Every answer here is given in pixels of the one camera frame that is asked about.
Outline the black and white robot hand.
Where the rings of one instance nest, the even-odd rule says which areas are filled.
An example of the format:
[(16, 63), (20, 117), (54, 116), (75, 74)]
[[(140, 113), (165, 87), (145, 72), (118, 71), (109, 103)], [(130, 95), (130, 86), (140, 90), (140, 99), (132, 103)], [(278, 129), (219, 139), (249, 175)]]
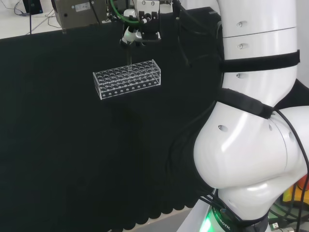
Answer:
[(134, 0), (133, 8), (126, 9), (122, 15), (123, 37), (120, 45), (147, 45), (161, 41), (160, 35), (160, 1)]

